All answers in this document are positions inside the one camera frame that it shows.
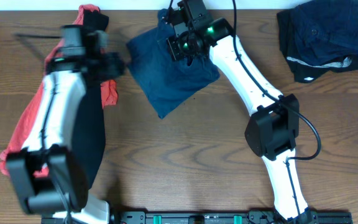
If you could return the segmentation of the dark blue shorts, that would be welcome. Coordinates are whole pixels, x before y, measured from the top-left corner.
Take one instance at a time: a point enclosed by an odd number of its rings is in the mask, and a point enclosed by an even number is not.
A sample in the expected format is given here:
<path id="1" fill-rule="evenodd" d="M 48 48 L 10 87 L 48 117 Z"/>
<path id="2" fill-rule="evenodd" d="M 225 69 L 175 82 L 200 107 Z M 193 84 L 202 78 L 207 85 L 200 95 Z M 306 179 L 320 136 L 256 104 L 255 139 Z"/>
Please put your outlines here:
<path id="1" fill-rule="evenodd" d="M 126 44 L 131 56 L 128 68 L 160 119 L 220 77 L 217 67 L 206 58 L 172 60 L 167 39 L 174 31 L 163 21 L 167 12 L 159 10 L 157 27 Z"/>

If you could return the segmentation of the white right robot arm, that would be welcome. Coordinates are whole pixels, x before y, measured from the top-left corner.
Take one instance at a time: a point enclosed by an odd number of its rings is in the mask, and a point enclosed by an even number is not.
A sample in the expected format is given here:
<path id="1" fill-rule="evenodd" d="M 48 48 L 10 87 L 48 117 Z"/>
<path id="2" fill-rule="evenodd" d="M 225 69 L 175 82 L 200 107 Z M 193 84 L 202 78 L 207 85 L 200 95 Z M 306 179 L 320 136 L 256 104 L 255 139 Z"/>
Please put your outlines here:
<path id="1" fill-rule="evenodd" d="M 177 8 L 168 8 L 165 20 L 174 30 L 167 39 L 172 59 L 208 58 L 244 102 L 250 116 L 244 135 L 267 168 L 277 213 L 287 223 L 308 223 L 311 213 L 295 165 L 296 97 L 283 96 L 269 83 L 242 48 L 236 26 L 213 19 L 203 1 L 180 1 Z"/>

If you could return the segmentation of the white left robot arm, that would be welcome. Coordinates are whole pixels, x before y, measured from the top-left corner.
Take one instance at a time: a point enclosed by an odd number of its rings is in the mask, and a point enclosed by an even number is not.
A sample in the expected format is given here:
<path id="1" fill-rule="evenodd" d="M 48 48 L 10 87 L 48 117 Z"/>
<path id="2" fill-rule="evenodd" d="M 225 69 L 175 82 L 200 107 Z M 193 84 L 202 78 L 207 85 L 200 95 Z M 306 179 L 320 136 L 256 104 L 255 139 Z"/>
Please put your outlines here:
<path id="1" fill-rule="evenodd" d="M 108 35 L 83 25 L 62 27 L 47 60 L 40 106 L 30 133 L 6 169 L 23 211 L 43 223 L 110 223 L 110 206 L 90 194 L 105 148 L 101 84 L 124 73 Z"/>

